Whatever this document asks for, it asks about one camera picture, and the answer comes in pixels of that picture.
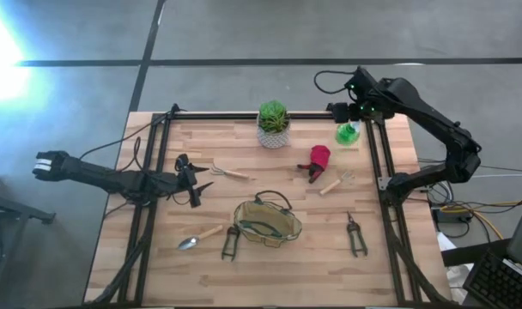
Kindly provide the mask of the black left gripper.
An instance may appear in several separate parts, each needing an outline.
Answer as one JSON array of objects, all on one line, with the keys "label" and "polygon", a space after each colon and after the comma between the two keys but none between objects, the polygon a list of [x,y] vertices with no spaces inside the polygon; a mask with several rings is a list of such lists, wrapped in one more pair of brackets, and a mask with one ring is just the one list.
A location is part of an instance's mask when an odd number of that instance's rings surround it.
[{"label": "black left gripper", "polygon": [[194,166],[189,162],[187,154],[180,154],[175,161],[174,169],[178,173],[178,187],[189,193],[191,207],[196,208],[197,206],[200,206],[200,196],[202,191],[214,184],[214,182],[209,182],[195,188],[195,185],[197,184],[196,173],[209,171],[210,167]]}]

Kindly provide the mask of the green spray bottle white head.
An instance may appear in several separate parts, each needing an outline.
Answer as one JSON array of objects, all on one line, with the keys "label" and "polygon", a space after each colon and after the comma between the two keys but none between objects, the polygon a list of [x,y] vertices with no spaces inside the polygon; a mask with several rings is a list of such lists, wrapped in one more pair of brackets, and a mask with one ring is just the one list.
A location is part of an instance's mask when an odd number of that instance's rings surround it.
[{"label": "green spray bottle white head", "polygon": [[353,145],[360,137],[361,123],[358,121],[339,124],[337,126],[336,141],[340,145]]}]

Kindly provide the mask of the wooden handled bent-tine cultivator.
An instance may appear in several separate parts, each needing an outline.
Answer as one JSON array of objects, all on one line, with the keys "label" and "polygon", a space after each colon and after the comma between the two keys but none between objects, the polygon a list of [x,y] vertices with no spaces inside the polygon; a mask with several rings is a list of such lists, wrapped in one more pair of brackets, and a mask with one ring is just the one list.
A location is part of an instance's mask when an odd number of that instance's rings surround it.
[{"label": "wooden handled bent-tine cultivator", "polygon": [[212,167],[210,168],[210,172],[213,175],[227,176],[227,177],[232,177],[232,178],[237,178],[237,179],[249,179],[250,178],[250,176],[248,174],[238,173],[235,171],[219,168],[215,164],[213,164]]}]

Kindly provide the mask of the red and black garden glove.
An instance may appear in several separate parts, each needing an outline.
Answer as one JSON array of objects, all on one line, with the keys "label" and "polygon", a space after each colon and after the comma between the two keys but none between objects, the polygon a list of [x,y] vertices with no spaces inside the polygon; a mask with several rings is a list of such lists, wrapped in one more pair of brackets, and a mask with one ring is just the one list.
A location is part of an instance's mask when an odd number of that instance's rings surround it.
[{"label": "red and black garden glove", "polygon": [[315,145],[311,148],[310,163],[303,165],[298,164],[299,169],[308,171],[308,183],[314,183],[317,178],[325,171],[328,166],[331,151],[324,145]]}]

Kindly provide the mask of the wooden handled steel trowel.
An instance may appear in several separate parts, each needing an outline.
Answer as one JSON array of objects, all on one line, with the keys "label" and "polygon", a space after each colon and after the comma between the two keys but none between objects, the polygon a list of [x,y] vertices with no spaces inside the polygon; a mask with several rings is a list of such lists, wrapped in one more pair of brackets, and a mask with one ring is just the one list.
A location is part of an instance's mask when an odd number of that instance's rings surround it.
[{"label": "wooden handled steel trowel", "polygon": [[178,246],[178,249],[181,251],[185,251],[191,249],[192,247],[198,245],[202,239],[206,239],[216,233],[219,233],[223,229],[223,225],[219,225],[217,227],[211,228],[208,231],[200,233],[198,235],[191,236],[187,239],[184,239]]}]

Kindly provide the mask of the cream canvas green-trimmed garden bag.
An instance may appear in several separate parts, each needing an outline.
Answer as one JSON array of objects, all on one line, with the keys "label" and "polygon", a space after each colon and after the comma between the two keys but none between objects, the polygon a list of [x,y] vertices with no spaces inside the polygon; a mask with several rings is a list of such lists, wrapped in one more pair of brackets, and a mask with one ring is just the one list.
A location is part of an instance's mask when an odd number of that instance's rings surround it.
[{"label": "cream canvas green-trimmed garden bag", "polygon": [[[265,194],[277,195],[285,205],[264,200]],[[260,191],[252,200],[239,204],[234,211],[234,226],[247,240],[273,248],[298,239],[303,230],[290,201],[281,192],[271,190]]]}]

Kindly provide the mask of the wooden handled hand fork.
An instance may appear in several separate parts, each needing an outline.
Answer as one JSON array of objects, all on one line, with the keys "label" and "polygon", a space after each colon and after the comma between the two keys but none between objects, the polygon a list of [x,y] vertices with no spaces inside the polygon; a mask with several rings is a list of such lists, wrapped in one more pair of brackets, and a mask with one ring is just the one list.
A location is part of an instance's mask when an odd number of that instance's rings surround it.
[{"label": "wooden handled hand fork", "polygon": [[343,183],[343,182],[345,182],[345,181],[347,181],[349,179],[352,179],[353,177],[354,177],[354,174],[351,171],[347,171],[347,172],[343,173],[341,176],[339,176],[332,183],[330,183],[325,188],[320,190],[319,191],[319,195],[320,196],[324,196],[325,194],[329,193],[330,191],[332,191],[333,189],[338,187],[341,183]]}]

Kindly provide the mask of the black pruning shears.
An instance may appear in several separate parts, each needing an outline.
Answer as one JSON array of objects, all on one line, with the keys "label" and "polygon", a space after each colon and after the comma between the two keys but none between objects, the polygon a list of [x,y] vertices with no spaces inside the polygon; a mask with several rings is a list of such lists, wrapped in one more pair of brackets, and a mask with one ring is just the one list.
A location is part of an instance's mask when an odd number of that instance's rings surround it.
[{"label": "black pruning shears", "polygon": [[355,258],[358,253],[362,253],[365,257],[368,254],[368,248],[361,232],[361,226],[354,220],[350,211],[347,212],[348,224],[347,234],[349,236],[350,250]]}]

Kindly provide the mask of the white plastic bag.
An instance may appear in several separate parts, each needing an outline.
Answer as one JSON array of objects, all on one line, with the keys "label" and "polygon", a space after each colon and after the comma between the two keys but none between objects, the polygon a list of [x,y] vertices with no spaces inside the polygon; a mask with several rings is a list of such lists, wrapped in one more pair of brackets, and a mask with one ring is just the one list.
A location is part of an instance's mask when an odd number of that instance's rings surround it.
[{"label": "white plastic bag", "polygon": [[[456,249],[456,246],[442,232],[437,233],[437,240],[441,252]],[[463,284],[473,266],[474,264],[446,266],[446,277],[452,292],[452,299],[459,304],[462,304],[467,297],[468,292],[463,289]]]}]

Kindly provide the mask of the succulent in white patterned pot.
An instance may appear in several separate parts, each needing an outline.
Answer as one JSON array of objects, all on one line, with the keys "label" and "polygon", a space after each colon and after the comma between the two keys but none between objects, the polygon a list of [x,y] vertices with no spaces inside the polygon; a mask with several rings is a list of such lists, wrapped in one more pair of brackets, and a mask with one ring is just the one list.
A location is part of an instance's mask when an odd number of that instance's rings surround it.
[{"label": "succulent in white patterned pot", "polygon": [[263,103],[258,110],[257,137],[265,148],[281,148],[288,142],[290,116],[279,100]]}]

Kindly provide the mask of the black power box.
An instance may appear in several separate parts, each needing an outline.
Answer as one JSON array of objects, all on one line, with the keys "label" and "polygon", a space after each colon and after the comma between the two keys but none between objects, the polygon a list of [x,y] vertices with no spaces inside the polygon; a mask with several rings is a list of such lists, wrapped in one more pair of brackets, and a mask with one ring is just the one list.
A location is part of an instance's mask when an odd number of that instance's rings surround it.
[{"label": "black power box", "polygon": [[432,217],[436,224],[441,223],[469,223],[471,221],[472,215],[470,212],[459,212],[459,213],[450,213],[443,212],[440,209],[431,209]]}]

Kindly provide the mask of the black metal stand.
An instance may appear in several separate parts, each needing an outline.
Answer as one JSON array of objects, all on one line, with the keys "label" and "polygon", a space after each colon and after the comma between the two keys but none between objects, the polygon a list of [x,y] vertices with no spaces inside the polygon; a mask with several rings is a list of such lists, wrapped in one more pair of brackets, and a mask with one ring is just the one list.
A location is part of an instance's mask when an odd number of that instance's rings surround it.
[{"label": "black metal stand", "polygon": [[25,215],[27,218],[34,218],[43,224],[51,224],[56,216],[55,213],[47,213],[43,210],[28,206],[23,203],[14,202],[8,198],[0,196],[0,210]]}]

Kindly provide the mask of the black side desk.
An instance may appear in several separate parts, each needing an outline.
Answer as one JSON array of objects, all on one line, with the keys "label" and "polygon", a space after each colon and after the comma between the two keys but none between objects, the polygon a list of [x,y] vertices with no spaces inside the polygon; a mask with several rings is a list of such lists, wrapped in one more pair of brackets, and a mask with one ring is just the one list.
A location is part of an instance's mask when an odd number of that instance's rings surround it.
[{"label": "black side desk", "polygon": [[473,264],[480,260],[487,251],[493,252],[498,257],[506,256],[510,241],[510,239],[501,239],[480,245],[445,250],[441,256],[446,267]]}]

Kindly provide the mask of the black laptop computer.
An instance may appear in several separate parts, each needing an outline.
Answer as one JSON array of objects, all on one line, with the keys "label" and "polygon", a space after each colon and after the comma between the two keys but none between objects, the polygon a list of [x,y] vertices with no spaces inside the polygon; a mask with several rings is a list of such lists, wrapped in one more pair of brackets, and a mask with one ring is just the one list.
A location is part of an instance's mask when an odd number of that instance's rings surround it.
[{"label": "black laptop computer", "polygon": [[522,309],[522,216],[505,245],[483,251],[463,288],[484,309]]}]

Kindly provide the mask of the black aluminium rig frame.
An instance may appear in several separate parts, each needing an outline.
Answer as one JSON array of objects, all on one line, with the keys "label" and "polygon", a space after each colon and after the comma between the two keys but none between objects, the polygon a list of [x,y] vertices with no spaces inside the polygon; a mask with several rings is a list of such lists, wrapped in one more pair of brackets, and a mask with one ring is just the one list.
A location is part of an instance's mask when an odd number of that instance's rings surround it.
[{"label": "black aluminium rig frame", "polygon": [[[197,208],[186,195],[162,199],[154,220],[147,275],[130,275],[127,299],[142,306],[279,307],[392,306],[396,303],[378,186],[365,136],[351,147],[335,140],[336,124],[326,112],[296,114],[288,144],[263,148],[253,112],[180,112],[170,123],[163,168],[172,171],[179,154],[201,167],[248,174],[249,179],[201,172],[204,190]],[[329,163],[309,184],[311,148],[324,145]],[[325,194],[319,191],[343,173],[352,179]],[[236,259],[221,259],[227,228],[235,208],[259,191],[279,191],[302,222],[298,239],[278,248],[240,239]],[[354,257],[347,234],[350,211],[361,226],[368,248]],[[223,225],[223,229],[181,251],[191,236]],[[141,288],[143,294],[137,296]]]}]

